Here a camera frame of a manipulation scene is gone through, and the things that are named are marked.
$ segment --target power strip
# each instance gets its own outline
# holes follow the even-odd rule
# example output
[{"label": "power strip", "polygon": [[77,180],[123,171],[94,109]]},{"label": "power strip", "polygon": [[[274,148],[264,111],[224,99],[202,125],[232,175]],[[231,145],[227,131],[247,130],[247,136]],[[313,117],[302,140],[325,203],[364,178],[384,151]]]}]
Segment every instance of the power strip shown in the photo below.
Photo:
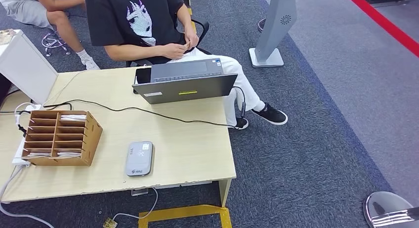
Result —
[{"label": "power strip", "polygon": [[[36,105],[29,105],[26,107],[26,111],[36,111],[36,110],[40,110],[42,108],[42,105],[40,104],[36,104]],[[19,147],[17,148],[17,151],[12,159],[12,164],[14,166],[18,166],[18,165],[26,165],[29,166],[31,163],[29,161],[26,160],[22,160],[20,159],[20,157],[22,157],[22,152],[23,152],[23,145],[25,144],[25,139],[22,138],[22,140],[20,141]]]}]

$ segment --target man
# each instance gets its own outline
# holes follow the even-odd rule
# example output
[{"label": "man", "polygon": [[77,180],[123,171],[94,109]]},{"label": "man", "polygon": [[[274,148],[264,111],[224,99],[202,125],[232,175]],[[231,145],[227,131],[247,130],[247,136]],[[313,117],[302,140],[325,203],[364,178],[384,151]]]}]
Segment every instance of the man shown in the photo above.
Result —
[{"label": "man", "polygon": [[57,27],[58,34],[67,45],[80,57],[87,70],[99,70],[76,35],[73,27],[63,10],[76,5],[84,4],[85,0],[0,0],[13,19],[41,28],[53,29]]},{"label": "man", "polygon": [[[153,64],[161,64],[218,57],[225,73],[238,73],[234,85],[243,89],[246,110],[252,110],[274,125],[287,122],[288,117],[283,112],[259,99],[235,59],[205,55],[195,48],[199,38],[183,0],[86,0],[86,6],[92,44],[104,46],[113,60],[147,58]],[[172,17],[175,15],[185,33],[174,28]],[[227,124],[245,129],[249,125],[247,119],[235,116],[236,98],[238,105],[242,105],[242,92],[233,88],[224,99]]]}]

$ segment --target light wood tabletop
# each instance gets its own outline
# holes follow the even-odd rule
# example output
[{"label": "light wood tabletop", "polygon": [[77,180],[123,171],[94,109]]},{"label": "light wood tabletop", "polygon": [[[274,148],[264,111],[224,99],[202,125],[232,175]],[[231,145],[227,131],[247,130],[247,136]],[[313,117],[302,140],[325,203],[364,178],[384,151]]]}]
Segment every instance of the light wood tabletop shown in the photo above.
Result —
[{"label": "light wood tabletop", "polygon": [[[137,67],[60,73],[50,97],[75,76],[57,97],[47,103],[72,99],[98,102],[113,109],[139,107],[183,120],[225,124],[222,98],[207,98],[165,104],[148,104],[132,92]],[[29,99],[21,92],[9,96],[1,111],[13,111]],[[3,201],[21,201],[79,194],[110,192],[165,185],[220,181],[221,204],[227,199],[231,179],[236,177],[226,127],[182,123],[136,109],[113,112],[106,108],[73,102],[75,110],[89,111],[103,128],[96,155],[89,166],[30,166],[7,188]],[[67,109],[68,105],[57,109]],[[28,116],[21,117],[26,128]],[[13,114],[0,114],[0,182],[11,175],[11,160],[22,133]],[[125,174],[128,145],[133,141],[154,144],[152,171],[144,177]]]}]

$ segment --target laptop keyboard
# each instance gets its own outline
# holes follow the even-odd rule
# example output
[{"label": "laptop keyboard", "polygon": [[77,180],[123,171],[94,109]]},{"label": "laptop keyboard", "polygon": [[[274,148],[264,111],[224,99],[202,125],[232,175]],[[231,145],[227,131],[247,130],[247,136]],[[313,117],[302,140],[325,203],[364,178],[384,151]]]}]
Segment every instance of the laptop keyboard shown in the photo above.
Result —
[{"label": "laptop keyboard", "polygon": [[212,72],[206,74],[198,74],[198,75],[190,75],[190,76],[173,76],[173,77],[162,77],[162,78],[155,78],[153,82],[163,82],[163,81],[175,81],[175,80],[184,80],[184,79],[191,79],[191,78],[200,78],[200,77],[208,77],[208,76],[217,76],[221,75],[221,72]]}]

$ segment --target speaker grille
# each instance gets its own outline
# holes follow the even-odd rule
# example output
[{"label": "speaker grille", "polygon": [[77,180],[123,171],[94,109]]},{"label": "speaker grille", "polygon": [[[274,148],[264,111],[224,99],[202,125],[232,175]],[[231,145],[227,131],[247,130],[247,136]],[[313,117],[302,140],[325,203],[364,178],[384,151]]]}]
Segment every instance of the speaker grille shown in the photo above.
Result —
[{"label": "speaker grille", "polygon": [[282,16],[282,18],[281,18],[281,24],[282,25],[287,25],[290,22],[291,22],[291,15],[286,14],[286,15]]}]

